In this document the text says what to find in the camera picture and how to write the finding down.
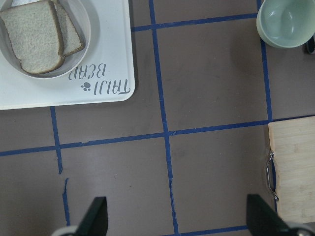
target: white plate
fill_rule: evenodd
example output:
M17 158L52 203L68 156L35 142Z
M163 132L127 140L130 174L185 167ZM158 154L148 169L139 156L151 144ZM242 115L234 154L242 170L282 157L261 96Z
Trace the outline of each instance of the white plate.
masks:
M0 110L131 97L135 82L128 0L84 0L82 4L91 21L91 42L80 65L67 75L36 80L21 75L0 54Z
M0 11L8 9L11 6L11 4L12 0L5 0L0 8ZM61 0L60 4L68 12L75 28L77 29L78 34L85 42L85 48L77 53L68 56L60 68L49 73L32 75L21 69L20 62L19 60L17 60L12 51L11 42L6 32L5 25L3 24L3 21L0 20L0 38L4 39L0 41L0 51L2 52L3 56L7 59L7 61L23 75L27 75L38 79L56 78L69 73L84 58L89 48L91 40L91 23L89 20L89 16L80 0Z

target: white bread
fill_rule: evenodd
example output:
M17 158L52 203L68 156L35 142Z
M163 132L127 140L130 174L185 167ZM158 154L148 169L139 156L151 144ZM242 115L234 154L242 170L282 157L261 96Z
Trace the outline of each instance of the white bread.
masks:
M79 37L78 32L76 31L66 10L63 8L63 6L57 3L57 0L54 0L54 2L57 11L58 21L63 34L63 55L67 57L81 51L85 47L85 45Z
M63 64L63 37L53 2L43 0L12 7L0 12L0 17L23 70L42 74Z

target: blue tape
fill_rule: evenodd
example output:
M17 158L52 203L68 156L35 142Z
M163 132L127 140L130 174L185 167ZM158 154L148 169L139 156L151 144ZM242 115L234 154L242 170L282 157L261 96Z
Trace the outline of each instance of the blue tape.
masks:
M63 189L63 208L64 208L64 216L66 225L70 226L70 213L69 213L69 206L68 206L68 196L67 196L67 185L68 185L69 178L66 178L64 181L64 189Z
M151 24L156 23L155 19L155 12L154 12L154 3L153 0L149 0L149 7L150 7L150 17L151 17ZM156 64L156 74L157 74L157 88L158 88L158 96L159 96L159 103L161 109L161 119L163 123L163 130L164 130L164 140L165 140L165 154L166 154L166 163L167 163L167 173L168 173L168 183L169 183L169 192L170 192L170 200L171 200L171 208L172 208L172 217L173 217L173 228L174 233L178 234L178 223L176 218L176 211L174 207L174 195L173 195L173 170L172 170L172 160L171 160L171 148L168 136L168 126L167 126L167 119L166 119L166 111L164 105L164 95L163 95L163 84L162 84L162 76L161 76L161 67L159 61L159 51L158 51L158 34L157 30L152 30L152 39L153 39L153 49L154 49L154 58Z
M245 123L237 123L237 124L225 124L225 125L210 126L210 127L203 127L203 128L170 131L169 135L175 136L179 134L193 134L193 133L218 131L218 130L225 130L225 129L236 129L236 128L266 125L268 123L269 123L268 120L261 120L261 121L253 121L253 122L245 122Z
M152 17L152 15L154 15L154 12L150 10L150 16ZM131 31L137 32L137 31L144 31L144 30L158 30L158 29L179 27L179 26L200 25L200 24L215 23L215 22L222 22L222 21L251 19L251 18L256 18L256 17L257 17L257 13L250 13L250 14L242 14L242 15L222 16L222 17L213 17L213 18L189 20L189 21L178 21L178 22L161 23L161 24L156 24L155 19L151 19L151 22L154 22L151 25L132 27Z
M54 138L55 138L55 145L56 145L58 169L59 169L59 174L61 174L62 171L63 171L63 162L62 162L62 156L61 156L61 150L60 150L60 142L59 142L59 136L58 136L58 128L57 128L57 119L56 119L55 107L50 107L50 113L51 113L51 120L52 120L52 124L53 124L53 131L54 131Z
M18 154L34 153L34 152L42 152L42 151L53 151L53 150L56 150L55 146L32 147L32 148L19 149L19 150L2 151L0 152L0 156L12 156L12 155L18 155Z
M143 140L143 139L153 139L153 138L161 138L164 137L164 133L155 133L155 134L144 134L137 136L128 136L114 139L102 139L102 140L94 140L88 141L86 143L71 143L71 144L61 144L61 149L64 148L77 148L77 147L86 147L93 145L101 145L101 144L112 144L112 143L121 143L135 140Z
M262 39L260 40L260 45L261 45L262 67L263 67L264 82L265 82L267 114L268 114L268 120L272 121L272 107L271 107L271 94L270 94L270 84L269 84L269 75L268 75L267 53L266 53L265 42L262 41Z
M257 4L257 10L259 10L261 7L261 0L256 0L256 4Z

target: paw print logo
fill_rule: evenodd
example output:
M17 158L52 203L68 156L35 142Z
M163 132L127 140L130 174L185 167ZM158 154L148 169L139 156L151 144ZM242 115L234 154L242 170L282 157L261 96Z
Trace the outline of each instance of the paw print logo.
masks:
M85 82L83 85L81 85L81 88L83 88L84 91L91 91L90 87L91 84L88 82Z

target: wooden cutting board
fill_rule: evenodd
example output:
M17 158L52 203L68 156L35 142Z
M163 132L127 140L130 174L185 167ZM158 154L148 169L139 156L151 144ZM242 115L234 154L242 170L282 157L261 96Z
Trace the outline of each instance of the wooden cutting board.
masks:
M278 215L284 221L315 221L315 117L269 123L275 153Z

